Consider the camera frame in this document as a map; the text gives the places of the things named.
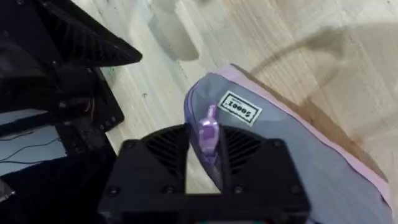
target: light wood surface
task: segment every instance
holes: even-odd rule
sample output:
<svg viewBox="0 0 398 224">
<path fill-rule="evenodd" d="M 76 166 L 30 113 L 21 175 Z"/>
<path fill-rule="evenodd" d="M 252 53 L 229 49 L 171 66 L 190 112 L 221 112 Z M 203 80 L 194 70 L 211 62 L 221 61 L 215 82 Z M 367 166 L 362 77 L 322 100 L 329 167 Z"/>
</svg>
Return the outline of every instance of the light wood surface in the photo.
<svg viewBox="0 0 398 224">
<path fill-rule="evenodd" d="M 103 69 L 126 115 L 108 134 L 115 148 L 182 123 L 188 89 L 234 63 L 383 172 L 398 217 L 398 0 L 75 2 L 144 55 Z M 195 156 L 190 162 L 199 179 Z"/>
</svg>

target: white label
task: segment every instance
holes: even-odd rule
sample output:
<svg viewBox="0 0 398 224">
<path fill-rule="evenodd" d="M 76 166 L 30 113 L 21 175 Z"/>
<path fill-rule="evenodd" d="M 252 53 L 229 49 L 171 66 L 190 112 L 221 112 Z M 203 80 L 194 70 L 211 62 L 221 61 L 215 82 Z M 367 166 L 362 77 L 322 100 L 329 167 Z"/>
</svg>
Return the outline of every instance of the white label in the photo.
<svg viewBox="0 0 398 224">
<path fill-rule="evenodd" d="M 218 107 L 241 121 L 244 121 L 249 126 L 254 124 L 262 111 L 262 108 L 248 102 L 229 90 L 218 103 Z"/>
</svg>

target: pink fabric edge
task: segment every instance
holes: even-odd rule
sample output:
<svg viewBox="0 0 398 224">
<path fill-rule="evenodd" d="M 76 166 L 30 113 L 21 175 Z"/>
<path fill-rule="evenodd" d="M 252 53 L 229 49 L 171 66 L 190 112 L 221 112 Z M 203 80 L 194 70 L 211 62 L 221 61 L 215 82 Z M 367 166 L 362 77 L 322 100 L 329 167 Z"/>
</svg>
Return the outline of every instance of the pink fabric edge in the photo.
<svg viewBox="0 0 398 224">
<path fill-rule="evenodd" d="M 248 89 L 249 91 L 265 98 L 270 101 L 273 105 L 282 109 L 293 118 L 295 118 L 298 122 L 304 125 L 315 137 L 317 137 L 321 142 L 330 146 L 332 149 L 336 150 L 340 155 L 344 157 L 344 159 L 348 162 L 348 164 L 363 177 L 368 179 L 370 183 L 372 183 L 380 192 L 383 199 L 386 201 L 388 206 L 391 208 L 391 193 L 389 185 L 386 181 L 384 181 L 381 177 L 379 177 L 373 170 L 364 165 L 361 161 L 355 158 L 353 155 L 345 151 L 341 146 L 329 140 L 326 136 L 320 133 L 317 129 L 315 129 L 311 124 L 302 119 L 297 113 L 294 113 L 290 108 L 286 105 L 275 99 L 270 93 L 268 93 L 265 89 L 261 88 L 259 85 L 254 83 L 253 81 L 246 78 L 246 76 L 241 73 L 238 69 L 233 67 L 232 65 L 226 65 L 222 68 L 215 70 L 215 74 L 221 75 L 225 77 L 227 80 L 241 85 Z"/>
</svg>

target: screw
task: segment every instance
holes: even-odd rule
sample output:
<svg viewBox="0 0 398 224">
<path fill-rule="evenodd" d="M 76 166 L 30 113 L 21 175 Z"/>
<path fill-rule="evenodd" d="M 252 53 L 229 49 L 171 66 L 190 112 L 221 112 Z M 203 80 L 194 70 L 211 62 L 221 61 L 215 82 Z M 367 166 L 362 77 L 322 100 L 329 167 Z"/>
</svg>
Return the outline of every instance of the screw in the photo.
<svg viewBox="0 0 398 224">
<path fill-rule="evenodd" d="M 166 186 L 166 187 L 164 188 L 164 192 L 165 192 L 166 194 L 172 194 L 172 193 L 174 193 L 174 187 L 172 187 L 172 186 Z"/>
<path fill-rule="evenodd" d="M 64 102 L 60 102 L 60 104 L 58 105 L 59 108 L 66 108 L 67 105 Z"/>
<path fill-rule="evenodd" d="M 275 147 L 281 147 L 282 146 L 282 142 L 280 140 L 276 140 L 276 141 L 274 141 L 274 146 Z"/>
<path fill-rule="evenodd" d="M 299 185 L 293 185 L 290 188 L 290 192 L 292 192 L 293 194 L 299 194 L 301 193 L 301 187 Z"/>
<path fill-rule="evenodd" d="M 120 193 L 120 187 L 117 186 L 109 186 L 105 191 L 105 194 L 108 197 L 116 197 L 118 196 L 119 193 Z"/>
<path fill-rule="evenodd" d="M 241 186 L 236 186 L 236 187 L 234 187 L 234 192 L 236 194 L 241 194 L 241 193 L 243 193 L 243 188 Z"/>
<path fill-rule="evenodd" d="M 134 148 L 135 145 L 136 145 L 136 143 L 134 141 L 129 141 L 126 143 L 126 148 L 132 149 L 132 148 Z"/>
</svg>

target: purple plastic clip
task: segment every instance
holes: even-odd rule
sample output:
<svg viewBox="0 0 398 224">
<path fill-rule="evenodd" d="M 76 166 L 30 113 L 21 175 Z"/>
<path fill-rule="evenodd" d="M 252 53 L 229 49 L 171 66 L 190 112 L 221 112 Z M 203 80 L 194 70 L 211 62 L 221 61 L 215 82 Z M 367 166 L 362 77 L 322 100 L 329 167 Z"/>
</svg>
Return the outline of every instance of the purple plastic clip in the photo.
<svg viewBox="0 0 398 224">
<path fill-rule="evenodd" d="M 216 109 L 216 105 L 210 105 L 207 117 L 199 121 L 199 146 L 205 160 L 210 164 L 214 164 L 218 157 L 216 146 L 220 136 L 220 127 L 215 119 Z"/>
</svg>

